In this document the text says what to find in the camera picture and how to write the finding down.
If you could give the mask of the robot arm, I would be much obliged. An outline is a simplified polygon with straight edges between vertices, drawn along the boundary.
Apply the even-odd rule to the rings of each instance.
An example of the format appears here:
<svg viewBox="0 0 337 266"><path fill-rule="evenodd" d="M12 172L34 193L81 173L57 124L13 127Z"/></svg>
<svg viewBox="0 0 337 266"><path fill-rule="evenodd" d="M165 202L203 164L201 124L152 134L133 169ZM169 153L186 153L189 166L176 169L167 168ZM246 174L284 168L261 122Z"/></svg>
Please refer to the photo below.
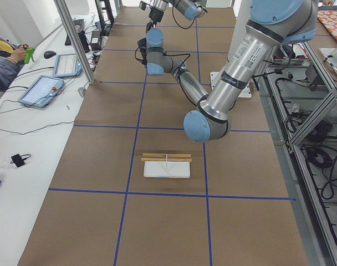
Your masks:
<svg viewBox="0 0 337 266"><path fill-rule="evenodd" d="M154 24L162 21L164 12L169 4L189 21L202 17L206 13L206 1L151 1L149 18Z"/></svg>
<svg viewBox="0 0 337 266"><path fill-rule="evenodd" d="M194 142L226 136L231 128L229 111L267 55L281 44L309 41L316 34L317 1L249 1L241 8L239 22L245 22L244 36L229 54L215 87L205 91L185 62L164 50L164 35L156 26L162 20L167 1L155 1L146 26L146 37L138 41L148 75L171 74L195 110L186 114L183 127Z"/></svg>

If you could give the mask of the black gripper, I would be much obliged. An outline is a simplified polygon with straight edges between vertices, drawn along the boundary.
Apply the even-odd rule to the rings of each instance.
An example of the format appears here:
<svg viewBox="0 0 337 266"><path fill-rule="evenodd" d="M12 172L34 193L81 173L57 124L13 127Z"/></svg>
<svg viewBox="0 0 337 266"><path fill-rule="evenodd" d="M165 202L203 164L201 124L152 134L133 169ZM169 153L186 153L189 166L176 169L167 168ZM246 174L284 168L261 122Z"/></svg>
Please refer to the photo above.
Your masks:
<svg viewBox="0 0 337 266"><path fill-rule="evenodd" d="M155 7L151 7L149 18L151 19L153 24L160 23L163 18L163 11Z"/></svg>

